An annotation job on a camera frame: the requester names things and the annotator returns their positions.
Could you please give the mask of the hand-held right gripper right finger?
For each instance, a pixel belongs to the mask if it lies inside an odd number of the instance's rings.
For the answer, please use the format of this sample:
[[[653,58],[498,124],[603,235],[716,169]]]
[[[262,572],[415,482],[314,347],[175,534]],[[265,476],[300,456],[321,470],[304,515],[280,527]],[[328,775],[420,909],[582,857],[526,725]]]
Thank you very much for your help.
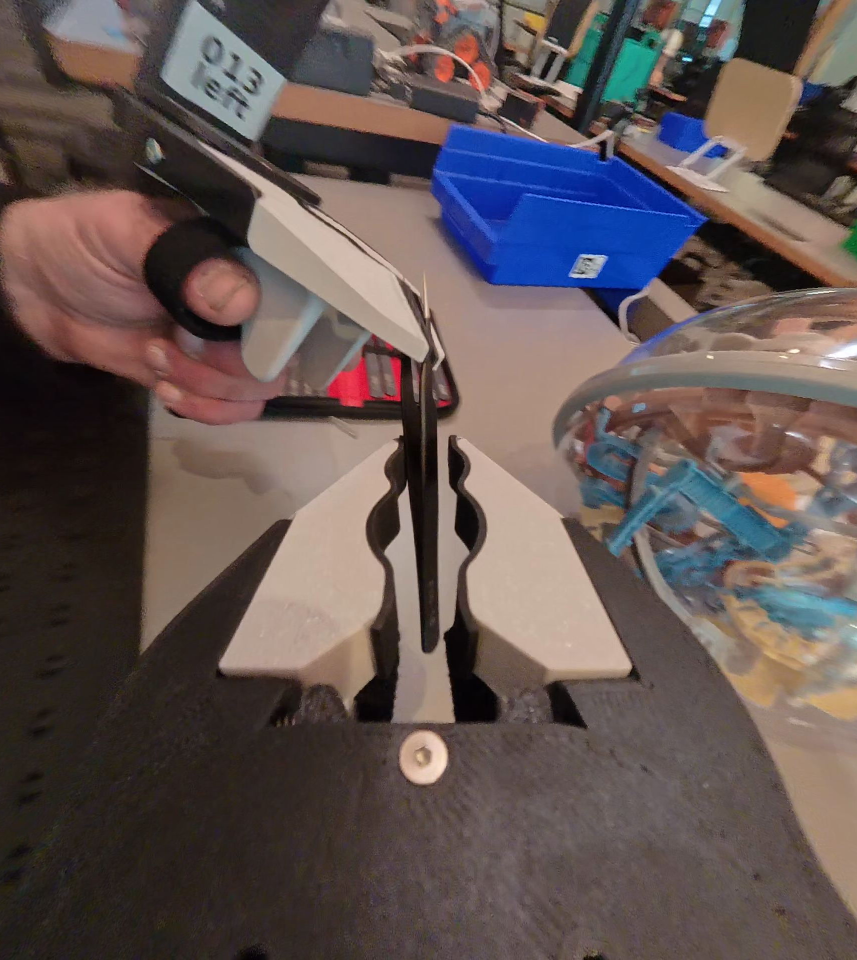
[[[448,440],[454,530],[467,555],[448,630],[454,699],[508,699],[633,665],[563,516],[470,441]]]

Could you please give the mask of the person's left hand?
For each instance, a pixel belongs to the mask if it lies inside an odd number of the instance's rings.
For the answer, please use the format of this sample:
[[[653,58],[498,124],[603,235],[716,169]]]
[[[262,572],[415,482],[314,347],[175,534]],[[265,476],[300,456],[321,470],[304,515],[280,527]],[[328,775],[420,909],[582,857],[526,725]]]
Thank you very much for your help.
[[[184,349],[145,282],[151,246],[191,214],[123,190],[12,203],[0,217],[3,299],[22,333],[57,361],[129,379],[197,423],[254,421],[284,384],[254,378],[235,343]]]

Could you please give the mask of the black perforated wrist rest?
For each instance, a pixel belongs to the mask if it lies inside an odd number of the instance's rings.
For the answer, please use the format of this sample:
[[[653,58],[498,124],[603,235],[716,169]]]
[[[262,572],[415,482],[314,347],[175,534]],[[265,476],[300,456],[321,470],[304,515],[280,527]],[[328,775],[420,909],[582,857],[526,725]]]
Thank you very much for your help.
[[[136,388],[0,372],[0,900],[139,651],[148,446]]]

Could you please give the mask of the black red tweezers case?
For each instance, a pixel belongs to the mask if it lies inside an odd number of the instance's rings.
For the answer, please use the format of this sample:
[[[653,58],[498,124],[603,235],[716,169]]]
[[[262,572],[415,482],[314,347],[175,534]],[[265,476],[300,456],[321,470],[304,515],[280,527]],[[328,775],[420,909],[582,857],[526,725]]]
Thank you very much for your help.
[[[264,407],[264,421],[397,422],[401,419],[403,355],[376,337],[365,343],[354,366],[331,384],[314,390],[298,376],[297,366],[286,374],[282,393]]]

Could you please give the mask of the clear maze ball toy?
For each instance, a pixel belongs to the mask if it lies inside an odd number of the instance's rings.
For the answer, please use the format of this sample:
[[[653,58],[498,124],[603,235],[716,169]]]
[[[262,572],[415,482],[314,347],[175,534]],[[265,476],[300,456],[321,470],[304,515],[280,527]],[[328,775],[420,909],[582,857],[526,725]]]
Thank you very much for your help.
[[[581,522],[751,707],[857,745],[857,289],[717,307],[555,415]]]

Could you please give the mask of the teal box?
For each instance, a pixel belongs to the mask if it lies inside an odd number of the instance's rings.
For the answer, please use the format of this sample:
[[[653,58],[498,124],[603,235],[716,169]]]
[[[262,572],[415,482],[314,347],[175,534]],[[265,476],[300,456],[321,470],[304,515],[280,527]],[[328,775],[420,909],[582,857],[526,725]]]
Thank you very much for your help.
[[[566,66],[562,82],[579,90],[585,87],[602,35],[600,28],[587,31],[579,52]],[[605,86],[602,101],[634,105],[640,91],[648,85],[663,46],[662,35],[657,30],[629,30]]]

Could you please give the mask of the orange wheeled robot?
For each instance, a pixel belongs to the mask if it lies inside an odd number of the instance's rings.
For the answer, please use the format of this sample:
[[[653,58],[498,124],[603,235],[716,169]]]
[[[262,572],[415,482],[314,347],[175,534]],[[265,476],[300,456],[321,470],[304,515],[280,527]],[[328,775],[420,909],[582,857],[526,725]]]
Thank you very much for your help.
[[[441,83],[485,93],[498,78],[502,9],[490,1],[416,1],[400,63]]]

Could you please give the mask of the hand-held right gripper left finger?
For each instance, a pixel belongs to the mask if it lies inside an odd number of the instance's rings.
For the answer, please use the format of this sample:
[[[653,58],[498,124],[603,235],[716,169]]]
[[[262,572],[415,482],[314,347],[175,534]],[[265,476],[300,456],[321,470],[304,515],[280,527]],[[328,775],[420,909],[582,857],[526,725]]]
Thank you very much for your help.
[[[399,625],[386,549],[400,529],[396,439],[298,510],[219,661],[227,677],[269,677],[355,699],[397,678]]]

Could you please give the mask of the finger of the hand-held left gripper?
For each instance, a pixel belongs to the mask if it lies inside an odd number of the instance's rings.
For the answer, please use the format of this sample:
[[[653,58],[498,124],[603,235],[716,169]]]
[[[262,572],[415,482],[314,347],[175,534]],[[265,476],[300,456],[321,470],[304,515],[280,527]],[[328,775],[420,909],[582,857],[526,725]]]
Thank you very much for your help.
[[[432,342],[414,287],[340,222],[305,205],[267,178],[249,173],[256,199],[249,248],[364,330],[414,361]]]

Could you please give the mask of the set of black tweezers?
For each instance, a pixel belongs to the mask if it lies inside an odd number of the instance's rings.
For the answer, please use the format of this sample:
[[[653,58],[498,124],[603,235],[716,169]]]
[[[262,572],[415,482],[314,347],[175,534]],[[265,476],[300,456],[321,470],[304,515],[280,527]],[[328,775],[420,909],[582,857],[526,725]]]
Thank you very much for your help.
[[[370,338],[324,390],[324,397],[350,410],[400,402],[401,360],[390,344]]]

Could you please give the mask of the blue storage bin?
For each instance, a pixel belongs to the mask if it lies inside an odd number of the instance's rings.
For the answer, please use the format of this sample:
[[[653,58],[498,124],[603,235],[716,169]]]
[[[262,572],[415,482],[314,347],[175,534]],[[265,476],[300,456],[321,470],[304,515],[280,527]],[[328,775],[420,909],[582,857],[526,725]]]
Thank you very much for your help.
[[[430,190],[486,282],[638,291],[706,217],[622,159],[454,125]]]

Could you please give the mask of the black pointed tweezers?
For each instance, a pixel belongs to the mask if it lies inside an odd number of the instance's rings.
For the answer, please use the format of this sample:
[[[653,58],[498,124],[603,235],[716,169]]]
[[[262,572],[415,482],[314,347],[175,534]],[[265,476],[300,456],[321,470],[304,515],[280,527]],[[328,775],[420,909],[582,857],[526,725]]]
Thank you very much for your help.
[[[422,652],[435,652],[439,618],[439,469],[437,406],[431,363],[401,360],[402,452],[418,581]]]

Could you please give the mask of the beige chair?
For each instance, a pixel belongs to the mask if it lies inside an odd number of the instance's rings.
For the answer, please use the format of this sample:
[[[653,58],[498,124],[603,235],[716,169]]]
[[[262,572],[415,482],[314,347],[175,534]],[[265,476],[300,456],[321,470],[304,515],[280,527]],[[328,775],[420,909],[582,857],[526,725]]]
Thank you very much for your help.
[[[735,57],[720,70],[704,119],[709,139],[733,142],[747,162],[765,162],[799,106],[803,80]]]

